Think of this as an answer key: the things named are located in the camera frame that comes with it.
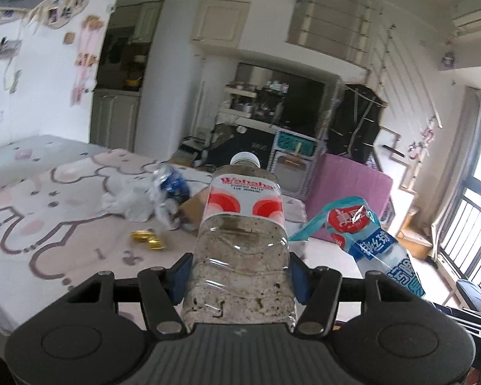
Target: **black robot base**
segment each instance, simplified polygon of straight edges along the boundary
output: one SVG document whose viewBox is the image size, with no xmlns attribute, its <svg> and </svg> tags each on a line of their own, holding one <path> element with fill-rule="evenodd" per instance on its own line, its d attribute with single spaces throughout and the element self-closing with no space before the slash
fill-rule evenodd
<svg viewBox="0 0 481 385">
<path fill-rule="evenodd" d="M 380 272 L 342 278 L 291 254 L 296 299 L 284 324 L 197 324 L 188 334 L 174 309 L 192 254 L 135 279 L 99 272 L 20 326 L 5 361 L 25 385 L 449 385 L 475 357 L 467 331 Z M 339 302 L 362 315 L 334 330 Z M 147 330 L 117 314 L 140 302 Z"/>
</svg>

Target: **metal railing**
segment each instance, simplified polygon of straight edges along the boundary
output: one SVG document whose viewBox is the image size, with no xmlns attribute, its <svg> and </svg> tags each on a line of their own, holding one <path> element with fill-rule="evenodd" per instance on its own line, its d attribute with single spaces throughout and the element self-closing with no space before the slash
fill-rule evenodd
<svg viewBox="0 0 481 385">
<path fill-rule="evenodd" d="M 481 206 L 462 195 L 441 244 L 461 277 L 481 285 Z"/>
<path fill-rule="evenodd" d="M 385 13 L 385 0 L 299 0 L 291 20 L 288 42 L 345 60 L 367 69 L 365 85 L 387 102 L 402 140 L 416 149 L 412 189 L 427 153 L 423 132 L 442 127 L 440 115 L 418 63 Z M 399 146 L 407 150 L 408 145 Z"/>
</svg>

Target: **dirty plastic bottle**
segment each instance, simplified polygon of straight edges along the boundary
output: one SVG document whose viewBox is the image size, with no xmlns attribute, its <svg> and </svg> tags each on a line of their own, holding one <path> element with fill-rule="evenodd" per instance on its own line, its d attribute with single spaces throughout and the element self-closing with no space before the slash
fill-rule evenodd
<svg viewBox="0 0 481 385">
<path fill-rule="evenodd" d="M 219 168 L 199 228 L 182 319 L 195 323 L 296 322 L 280 186 L 249 152 Z"/>
</svg>

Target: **yellow object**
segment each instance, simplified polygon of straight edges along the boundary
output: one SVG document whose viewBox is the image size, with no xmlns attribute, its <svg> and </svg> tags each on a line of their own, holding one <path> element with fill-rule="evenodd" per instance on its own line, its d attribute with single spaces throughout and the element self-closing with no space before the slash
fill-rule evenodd
<svg viewBox="0 0 481 385">
<path fill-rule="evenodd" d="M 141 85 L 141 79 L 127 78 L 124 80 L 124 85 L 126 87 L 139 87 Z"/>
<path fill-rule="evenodd" d="M 151 251 L 161 251 L 162 249 L 165 249 L 165 244 L 162 243 L 152 229 L 132 231 L 130 237 L 138 243 L 147 242 L 148 248 Z"/>
</svg>

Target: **white bottle cap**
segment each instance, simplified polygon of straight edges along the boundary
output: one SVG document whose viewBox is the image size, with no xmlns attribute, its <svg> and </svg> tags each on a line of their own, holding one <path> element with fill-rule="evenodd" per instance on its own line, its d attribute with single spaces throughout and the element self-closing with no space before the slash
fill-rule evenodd
<svg viewBox="0 0 481 385">
<path fill-rule="evenodd" d="M 257 168 L 260 167 L 260 161 L 258 160 L 257 156 L 252 154 L 251 152 L 239 152 L 233 156 L 232 160 L 230 161 L 230 165 L 235 165 L 239 163 L 241 160 L 246 160 L 251 162 L 252 164 L 256 165 Z"/>
</svg>

